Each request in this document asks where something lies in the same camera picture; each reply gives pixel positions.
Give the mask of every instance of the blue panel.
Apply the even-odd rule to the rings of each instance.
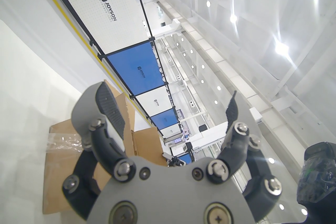
[[[149,42],[110,55],[107,59],[134,95],[164,84]]]
[[[186,162],[186,164],[191,164],[191,157],[189,154],[185,154],[183,156],[180,156],[179,159]]]
[[[151,120],[154,122],[158,129],[167,128],[171,125],[177,124],[174,109],[167,110],[155,116],[152,116]]]

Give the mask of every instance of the recessed ceiling light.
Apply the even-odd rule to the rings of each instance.
[[[289,47],[281,42],[276,42],[275,51],[277,54],[282,56],[288,55]]]
[[[235,23],[236,21],[237,21],[237,16],[236,15],[234,15],[234,14],[232,14],[231,16],[230,16],[230,22],[231,23]]]

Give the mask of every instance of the yellow stripe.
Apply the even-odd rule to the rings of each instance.
[[[62,13],[62,15],[64,16],[64,18],[67,20],[67,22],[70,24],[70,26],[73,28],[73,30],[76,32],[76,34],[78,35],[78,37],[83,41],[83,43],[85,44],[85,46],[90,50],[90,52],[94,55],[94,57],[96,58],[96,60],[100,63],[100,65],[104,68],[104,70],[106,71],[106,73],[110,76],[110,78],[116,83],[116,85],[120,88],[120,90],[123,93],[126,93],[122,87],[119,85],[119,83],[116,81],[116,79],[113,77],[113,75],[110,73],[110,71],[107,69],[107,67],[102,63],[102,61],[97,57],[95,51],[91,48],[90,44],[87,42],[87,40],[85,40],[85,38],[83,38],[83,36],[79,33],[78,29],[76,28],[76,26],[72,23],[72,21],[70,20],[70,18],[66,15],[65,11],[62,9],[62,7],[60,6],[60,4],[58,3],[57,0],[52,0],[55,5],[57,6],[57,8],[60,10],[60,12]],[[148,122],[149,125],[152,126],[152,124],[146,119],[146,116],[138,109],[138,107],[135,105],[135,103],[130,99],[129,95],[126,93],[125,94],[126,97],[128,98],[128,100],[130,100],[130,102],[134,105],[134,107],[137,109],[137,111],[140,113],[140,115]]]

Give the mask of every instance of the white floor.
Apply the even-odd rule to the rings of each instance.
[[[49,126],[70,118],[80,93],[0,20],[0,223],[84,223],[42,214]]]

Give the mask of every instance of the gray metal plate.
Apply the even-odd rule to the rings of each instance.
[[[171,168],[152,164],[141,157],[130,159],[137,167],[135,177],[124,184],[110,179],[92,208],[88,223],[108,223],[111,209],[121,201],[135,205],[137,224],[202,224],[204,211],[213,202],[222,203],[231,211],[234,224],[255,223],[244,197],[231,179],[221,185],[208,181],[206,167],[211,158]],[[151,171],[146,181],[139,178],[142,167]],[[192,178],[195,167],[204,172],[201,181]]]

